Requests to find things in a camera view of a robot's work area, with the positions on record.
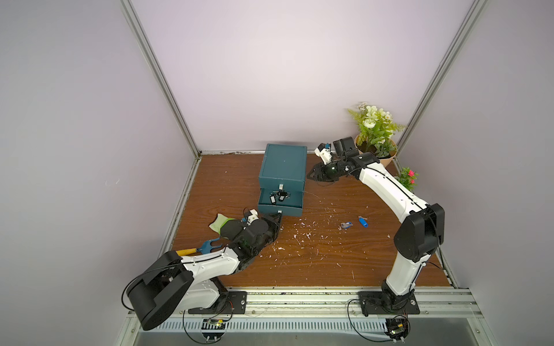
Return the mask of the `teal drawer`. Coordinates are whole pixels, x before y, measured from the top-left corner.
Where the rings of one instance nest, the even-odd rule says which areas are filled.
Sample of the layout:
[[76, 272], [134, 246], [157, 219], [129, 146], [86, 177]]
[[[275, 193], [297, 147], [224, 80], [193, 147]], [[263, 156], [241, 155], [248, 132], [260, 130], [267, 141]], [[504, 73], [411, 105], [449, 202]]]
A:
[[281, 213], [283, 216], [300, 217], [303, 214], [304, 193], [296, 191], [280, 197], [279, 191], [261, 189], [258, 211], [263, 214]]

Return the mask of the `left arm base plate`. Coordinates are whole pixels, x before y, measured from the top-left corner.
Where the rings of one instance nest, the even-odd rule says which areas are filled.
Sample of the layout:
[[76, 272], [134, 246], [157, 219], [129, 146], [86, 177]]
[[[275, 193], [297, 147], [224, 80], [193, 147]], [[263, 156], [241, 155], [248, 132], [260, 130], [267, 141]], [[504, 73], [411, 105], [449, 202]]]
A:
[[223, 293], [210, 307], [189, 309], [188, 314], [219, 315], [245, 314], [248, 293], [246, 291], [228, 291]]

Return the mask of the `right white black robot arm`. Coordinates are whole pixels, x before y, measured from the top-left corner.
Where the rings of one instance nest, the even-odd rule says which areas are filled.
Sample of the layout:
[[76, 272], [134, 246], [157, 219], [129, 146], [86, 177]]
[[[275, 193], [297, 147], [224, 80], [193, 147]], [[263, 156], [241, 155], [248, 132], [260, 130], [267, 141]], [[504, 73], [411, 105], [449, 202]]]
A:
[[388, 311], [403, 308], [410, 301], [422, 269], [444, 243], [443, 207], [411, 193], [374, 154], [360, 153], [351, 137], [332, 144], [321, 143], [315, 155], [322, 161], [313, 167], [308, 179], [334, 183], [341, 177], [355, 177], [398, 217], [400, 228], [394, 236], [397, 255], [377, 301]]

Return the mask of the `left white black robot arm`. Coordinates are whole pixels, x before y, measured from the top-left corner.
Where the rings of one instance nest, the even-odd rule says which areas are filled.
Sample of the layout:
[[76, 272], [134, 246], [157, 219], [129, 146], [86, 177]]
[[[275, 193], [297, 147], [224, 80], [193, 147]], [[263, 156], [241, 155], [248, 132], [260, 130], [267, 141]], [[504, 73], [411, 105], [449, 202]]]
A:
[[210, 229], [228, 240], [216, 252], [186, 256], [164, 253], [125, 290], [141, 327], [153, 330], [176, 310], [222, 309], [228, 296], [219, 277], [244, 271], [262, 250], [276, 241], [282, 213], [249, 210], [241, 219], [218, 214]]

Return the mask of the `teal three-drawer cabinet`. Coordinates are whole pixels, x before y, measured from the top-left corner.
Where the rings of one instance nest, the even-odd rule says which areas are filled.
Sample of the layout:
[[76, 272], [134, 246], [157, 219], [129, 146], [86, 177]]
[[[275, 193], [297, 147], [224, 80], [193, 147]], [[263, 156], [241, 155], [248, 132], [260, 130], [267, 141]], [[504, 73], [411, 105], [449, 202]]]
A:
[[258, 176], [261, 189], [303, 192], [307, 173], [307, 147], [268, 144]]

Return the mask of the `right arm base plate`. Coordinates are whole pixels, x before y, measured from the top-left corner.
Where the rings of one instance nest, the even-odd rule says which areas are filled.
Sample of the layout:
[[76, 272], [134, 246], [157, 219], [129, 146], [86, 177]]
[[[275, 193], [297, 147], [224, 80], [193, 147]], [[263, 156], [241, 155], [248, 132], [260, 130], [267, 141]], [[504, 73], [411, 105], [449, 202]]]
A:
[[378, 314], [420, 314], [415, 291], [397, 296], [389, 291], [359, 291], [359, 304], [365, 317]]

